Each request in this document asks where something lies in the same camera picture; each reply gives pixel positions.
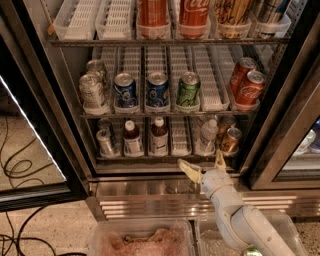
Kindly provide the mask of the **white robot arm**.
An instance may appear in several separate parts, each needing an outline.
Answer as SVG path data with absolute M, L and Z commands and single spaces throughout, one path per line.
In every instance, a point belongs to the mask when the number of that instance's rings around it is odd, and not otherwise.
M 215 208 L 215 222 L 225 243 L 234 250 L 256 247 L 263 256 L 295 256 L 265 215 L 244 202 L 226 172 L 223 153 L 216 152 L 214 168 L 204 171 L 200 166 L 178 160 L 179 168 L 199 184 Z

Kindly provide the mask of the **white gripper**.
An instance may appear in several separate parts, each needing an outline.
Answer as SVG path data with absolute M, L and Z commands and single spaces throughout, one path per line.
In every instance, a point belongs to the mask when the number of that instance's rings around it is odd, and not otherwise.
M 223 198 L 235 192 L 234 183 L 231 177 L 225 172 L 226 163 L 220 149 L 216 150 L 215 167 L 217 169 L 209 170 L 203 176 L 200 166 L 191 164 L 183 159 L 178 160 L 178 167 L 192 182 L 196 184 L 201 182 L 201 189 L 208 199 L 214 194 Z

